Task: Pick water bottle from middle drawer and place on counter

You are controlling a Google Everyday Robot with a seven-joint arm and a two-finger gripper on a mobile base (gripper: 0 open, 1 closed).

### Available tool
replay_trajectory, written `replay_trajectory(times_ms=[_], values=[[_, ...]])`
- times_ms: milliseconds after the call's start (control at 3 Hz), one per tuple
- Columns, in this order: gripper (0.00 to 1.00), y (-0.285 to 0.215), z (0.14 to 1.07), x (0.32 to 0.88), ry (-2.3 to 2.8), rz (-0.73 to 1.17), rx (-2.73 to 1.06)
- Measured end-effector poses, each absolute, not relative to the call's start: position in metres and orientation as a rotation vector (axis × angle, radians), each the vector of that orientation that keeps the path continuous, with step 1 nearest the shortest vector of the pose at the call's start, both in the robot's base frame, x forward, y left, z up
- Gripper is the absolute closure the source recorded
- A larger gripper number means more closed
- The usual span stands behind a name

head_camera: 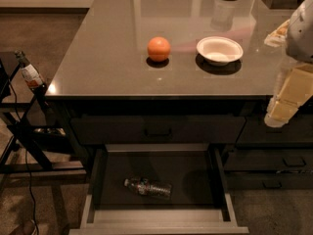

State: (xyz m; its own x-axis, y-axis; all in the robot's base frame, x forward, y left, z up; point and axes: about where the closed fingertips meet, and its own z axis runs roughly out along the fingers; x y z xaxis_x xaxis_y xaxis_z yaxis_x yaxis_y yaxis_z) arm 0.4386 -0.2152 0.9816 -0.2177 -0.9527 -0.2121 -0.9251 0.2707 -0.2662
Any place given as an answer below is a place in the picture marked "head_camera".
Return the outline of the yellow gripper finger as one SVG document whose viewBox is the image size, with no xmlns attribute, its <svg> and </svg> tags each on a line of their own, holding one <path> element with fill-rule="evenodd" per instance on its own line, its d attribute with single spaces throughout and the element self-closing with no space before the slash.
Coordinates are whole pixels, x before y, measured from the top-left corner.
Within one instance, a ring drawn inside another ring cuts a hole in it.
<svg viewBox="0 0 313 235">
<path fill-rule="evenodd" d="M 276 88 L 264 122 L 280 128 L 313 96 L 313 65 L 301 64 L 286 72 L 286 76 L 280 75 Z"/>
<path fill-rule="evenodd" d="M 289 20 L 283 22 L 274 31 L 266 36 L 266 38 L 264 39 L 264 44 L 270 47 L 285 46 L 289 24 Z"/>
</svg>

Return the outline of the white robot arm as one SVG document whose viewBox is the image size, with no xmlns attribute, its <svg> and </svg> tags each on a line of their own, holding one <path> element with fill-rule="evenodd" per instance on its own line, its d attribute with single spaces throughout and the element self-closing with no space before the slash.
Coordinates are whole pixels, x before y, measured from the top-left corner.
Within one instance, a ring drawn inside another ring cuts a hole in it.
<svg viewBox="0 0 313 235">
<path fill-rule="evenodd" d="M 296 60 L 290 68 L 281 68 L 264 118 L 267 126 L 280 128 L 313 96 L 313 0 L 304 0 L 264 43 L 284 46 Z"/>
</svg>

